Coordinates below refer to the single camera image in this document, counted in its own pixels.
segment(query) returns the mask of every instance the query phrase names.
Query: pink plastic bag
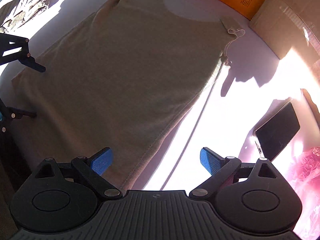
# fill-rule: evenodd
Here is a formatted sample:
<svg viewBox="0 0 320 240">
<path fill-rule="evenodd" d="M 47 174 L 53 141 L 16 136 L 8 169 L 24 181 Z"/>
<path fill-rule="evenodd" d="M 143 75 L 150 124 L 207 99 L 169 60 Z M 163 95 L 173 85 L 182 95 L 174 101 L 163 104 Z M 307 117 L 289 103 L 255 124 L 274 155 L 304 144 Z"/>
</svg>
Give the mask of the pink plastic bag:
<svg viewBox="0 0 320 240">
<path fill-rule="evenodd" d="M 303 240 L 316 240 L 320 236 L 320 147 L 294 157 L 283 175 L 303 206 L 294 232 Z"/>
</svg>

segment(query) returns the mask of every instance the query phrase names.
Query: blue gripper pad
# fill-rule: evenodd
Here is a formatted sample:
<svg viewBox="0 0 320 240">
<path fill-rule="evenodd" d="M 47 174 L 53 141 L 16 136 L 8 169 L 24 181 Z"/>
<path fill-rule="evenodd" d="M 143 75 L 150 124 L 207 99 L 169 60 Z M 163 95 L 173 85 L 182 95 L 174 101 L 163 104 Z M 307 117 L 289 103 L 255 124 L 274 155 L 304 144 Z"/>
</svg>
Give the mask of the blue gripper pad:
<svg viewBox="0 0 320 240">
<path fill-rule="evenodd" d="M 204 147 L 200 151 L 200 162 L 202 166 L 213 175 L 222 168 L 226 160 L 209 148 Z"/>
<path fill-rule="evenodd" d="M 113 162 L 113 153 L 110 148 L 103 149 L 103 153 L 91 162 L 90 168 L 100 176 Z"/>
</svg>

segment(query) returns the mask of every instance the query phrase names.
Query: table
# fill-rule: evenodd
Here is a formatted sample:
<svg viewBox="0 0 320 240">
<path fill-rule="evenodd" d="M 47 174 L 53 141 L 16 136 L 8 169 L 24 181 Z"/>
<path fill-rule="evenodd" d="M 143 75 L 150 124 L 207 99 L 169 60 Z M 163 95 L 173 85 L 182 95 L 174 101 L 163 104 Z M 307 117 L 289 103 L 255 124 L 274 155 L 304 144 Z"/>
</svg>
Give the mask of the table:
<svg viewBox="0 0 320 240">
<path fill-rule="evenodd" d="M 105 1 L 58 0 L 47 11 L 19 28 L 15 35 L 29 38 L 31 55 L 37 57 Z M 160 151 L 161 158 L 151 161 L 151 169 L 147 167 L 140 176 L 147 182 L 144 189 L 184 189 L 188 194 L 210 176 L 200 164 L 202 147 L 209 147 L 223 157 L 233 155 L 244 162 L 255 162 L 259 152 L 252 140 L 253 127 L 266 121 L 288 97 L 294 98 L 292 103 L 301 129 L 275 160 L 276 167 L 284 170 L 284 163 L 292 154 L 320 145 L 318 126 L 300 93 L 300 88 L 312 91 L 320 88 L 294 51 L 279 61 L 248 27 L 249 21 L 218 0 L 165 0 L 165 4 L 179 16 L 202 21 L 218 21 L 222 15 L 232 16 L 246 34 L 228 49 L 231 69 L 225 67 L 215 87 L 204 91 L 170 134 L 167 140 L 169 147 Z M 11 78 L 23 66 L 13 62 L 8 68 L 4 67 L 0 77 L 0 96 L 7 105 L 15 106 Z M 138 185 L 138 182 L 135 187 L 141 189 L 144 184 Z"/>
</svg>

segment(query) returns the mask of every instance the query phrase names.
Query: smartphone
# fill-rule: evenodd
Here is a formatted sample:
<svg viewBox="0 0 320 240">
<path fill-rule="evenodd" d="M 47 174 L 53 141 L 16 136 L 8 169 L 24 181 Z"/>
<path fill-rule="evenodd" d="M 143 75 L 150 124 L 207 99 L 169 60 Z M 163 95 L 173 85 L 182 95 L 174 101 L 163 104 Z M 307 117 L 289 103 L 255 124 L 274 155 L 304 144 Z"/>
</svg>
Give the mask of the smartphone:
<svg viewBox="0 0 320 240">
<path fill-rule="evenodd" d="M 299 129 L 299 121 L 289 102 L 253 132 L 260 156 L 273 161 Z"/>
</svg>

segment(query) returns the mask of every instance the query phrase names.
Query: beige tank top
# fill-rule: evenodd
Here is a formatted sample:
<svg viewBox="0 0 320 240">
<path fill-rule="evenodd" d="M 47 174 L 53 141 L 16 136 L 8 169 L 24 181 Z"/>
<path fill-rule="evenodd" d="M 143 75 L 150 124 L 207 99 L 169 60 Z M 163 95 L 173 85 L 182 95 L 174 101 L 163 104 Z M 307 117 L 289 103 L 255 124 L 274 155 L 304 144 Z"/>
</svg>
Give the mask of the beige tank top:
<svg viewBox="0 0 320 240">
<path fill-rule="evenodd" d="M 14 137 L 31 168 L 110 147 L 103 177 L 129 189 L 243 34 L 231 18 L 185 19 L 164 0 L 109 0 L 37 59 L 45 73 L 12 80 L 17 107 L 37 112 Z"/>
</svg>

